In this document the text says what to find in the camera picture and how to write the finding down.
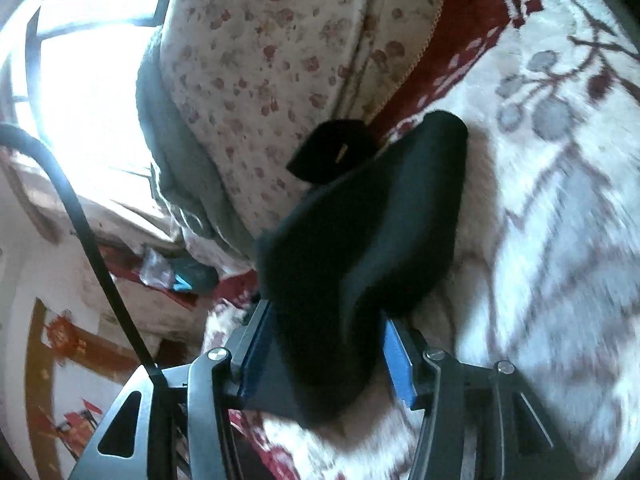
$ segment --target black cloth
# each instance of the black cloth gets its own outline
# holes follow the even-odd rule
[[[336,416],[380,355],[382,310],[408,313],[453,257],[467,130],[433,112],[377,158],[311,192],[257,244],[263,298],[311,426]]]

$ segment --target blue gripper pad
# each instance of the blue gripper pad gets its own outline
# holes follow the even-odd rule
[[[396,328],[390,320],[385,323],[385,341],[383,345],[386,366],[389,369],[391,382],[396,391],[396,397],[404,400],[410,408],[414,405],[417,394],[412,379],[412,367],[409,356],[404,350]]]

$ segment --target screw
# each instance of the screw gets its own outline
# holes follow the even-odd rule
[[[501,374],[505,374],[505,375],[511,375],[514,373],[516,367],[513,366],[513,363],[510,363],[508,361],[500,361],[498,363],[498,371]]]
[[[229,351],[226,348],[214,348],[209,350],[207,357],[212,361],[222,361],[228,353]]]
[[[422,352],[422,358],[430,359],[431,361],[442,361],[445,355],[444,350],[440,348],[429,348]]]

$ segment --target green-gray fabric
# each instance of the green-gray fabric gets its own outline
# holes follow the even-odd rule
[[[152,186],[175,220],[226,254],[253,259],[254,239],[226,194],[218,169],[182,120],[159,68],[162,29],[153,34],[138,70],[136,104],[151,151]]]

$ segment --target dark wire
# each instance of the dark wire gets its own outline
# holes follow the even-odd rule
[[[38,139],[31,137],[27,132],[12,124],[0,124],[0,145],[7,146],[30,156],[42,167],[45,173],[47,173],[53,187],[60,196],[60,200],[62,200],[65,206],[66,212],[69,214],[71,224],[76,230],[86,257],[89,260],[91,268],[94,270],[95,277],[98,278],[98,282],[113,309],[113,313],[131,343],[133,351],[140,360],[140,364],[145,367],[154,384],[159,382],[166,385],[164,375],[146,348],[140,332],[136,329],[122,301],[122,297],[111,279],[107,265],[104,263],[104,259],[102,259],[102,255],[100,254],[94,232],[82,211],[78,196],[71,187],[71,184],[53,154]]]

